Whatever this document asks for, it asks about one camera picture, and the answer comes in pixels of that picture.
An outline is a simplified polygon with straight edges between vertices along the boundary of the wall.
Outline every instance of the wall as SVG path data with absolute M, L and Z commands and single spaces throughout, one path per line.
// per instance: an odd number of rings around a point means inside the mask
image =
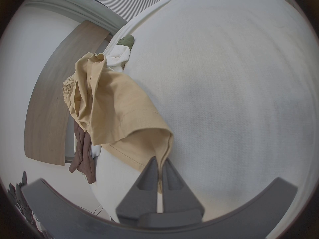
M 83 175 L 68 171 L 70 164 L 46 164 L 24 154 L 26 112 L 35 83 L 51 54 L 77 25 L 57 13 L 23 7 L 7 27 L 0 41 L 0 178 L 8 188 L 9 183 L 21 182 L 25 170 L 28 183 L 42 177 L 68 200 L 94 212 L 99 202 Z

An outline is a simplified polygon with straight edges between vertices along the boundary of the brown cloth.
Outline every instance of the brown cloth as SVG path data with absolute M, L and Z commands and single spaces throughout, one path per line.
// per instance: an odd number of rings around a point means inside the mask
M 84 132 L 76 121 L 74 121 L 74 134 L 78 143 L 69 171 L 73 173 L 75 169 L 78 169 L 78 171 L 85 174 L 89 184 L 94 183 L 95 166 L 91 157 L 91 137 L 88 132 Z
M 159 178 L 173 134 L 144 90 L 128 75 L 106 68 L 104 54 L 87 53 L 63 83 L 70 114 L 93 145 L 142 171 L 156 156 Z

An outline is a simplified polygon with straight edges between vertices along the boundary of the white bed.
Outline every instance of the white bed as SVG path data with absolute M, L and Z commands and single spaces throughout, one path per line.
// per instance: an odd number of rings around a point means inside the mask
M 135 37 L 124 73 L 174 133 L 170 159 L 205 207 L 241 206 L 276 177 L 298 186 L 278 235 L 318 179 L 319 45 L 284 0 L 161 0 L 111 40 Z M 139 172 L 101 151 L 91 189 L 115 208 Z

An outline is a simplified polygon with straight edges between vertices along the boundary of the wooden panel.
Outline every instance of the wooden panel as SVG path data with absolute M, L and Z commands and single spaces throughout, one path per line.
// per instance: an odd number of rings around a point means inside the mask
M 69 110 L 62 83 L 74 74 L 74 64 L 87 52 L 94 53 L 109 32 L 89 21 L 82 22 L 56 48 L 44 66 L 26 113 L 24 150 L 27 157 L 65 165 L 64 144 Z

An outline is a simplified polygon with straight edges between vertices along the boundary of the white bed sheet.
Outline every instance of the white bed sheet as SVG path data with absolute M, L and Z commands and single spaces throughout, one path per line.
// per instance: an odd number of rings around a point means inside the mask
M 284 0 L 161 0 L 111 40 L 135 37 L 124 73 L 174 133 L 170 159 L 209 220 L 280 176 L 299 187 L 280 233 L 318 178 L 319 46 Z M 139 172 L 102 149 L 93 193 L 115 208 Z

